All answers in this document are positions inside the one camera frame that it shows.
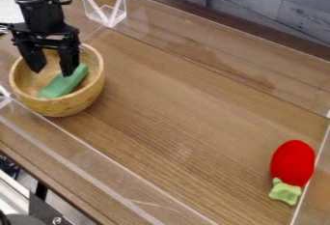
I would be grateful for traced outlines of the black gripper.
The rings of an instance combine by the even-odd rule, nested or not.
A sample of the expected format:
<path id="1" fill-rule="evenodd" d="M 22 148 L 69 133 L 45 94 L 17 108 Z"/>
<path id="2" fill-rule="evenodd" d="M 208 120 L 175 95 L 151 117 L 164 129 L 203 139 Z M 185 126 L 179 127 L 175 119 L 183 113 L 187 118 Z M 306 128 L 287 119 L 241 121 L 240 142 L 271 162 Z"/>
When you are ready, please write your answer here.
<path id="1" fill-rule="evenodd" d="M 38 73 L 46 65 L 44 48 L 57 49 L 61 74 L 68 77 L 80 65 L 78 29 L 64 22 L 60 0 L 14 0 L 22 22 L 10 23 L 13 44 L 29 69 Z"/>

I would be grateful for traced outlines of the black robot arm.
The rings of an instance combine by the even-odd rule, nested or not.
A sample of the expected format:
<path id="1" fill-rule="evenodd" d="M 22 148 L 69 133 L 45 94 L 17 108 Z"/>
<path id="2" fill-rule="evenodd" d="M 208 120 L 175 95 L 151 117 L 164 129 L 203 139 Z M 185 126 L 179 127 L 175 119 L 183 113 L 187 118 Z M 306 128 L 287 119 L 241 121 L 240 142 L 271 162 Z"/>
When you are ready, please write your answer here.
<path id="1" fill-rule="evenodd" d="M 46 65 L 45 49 L 57 51 L 61 74 L 70 76 L 80 64 L 80 30 L 64 22 L 61 6 L 72 0 L 14 0 L 24 22 L 4 23 L 12 42 L 29 69 L 38 73 Z"/>

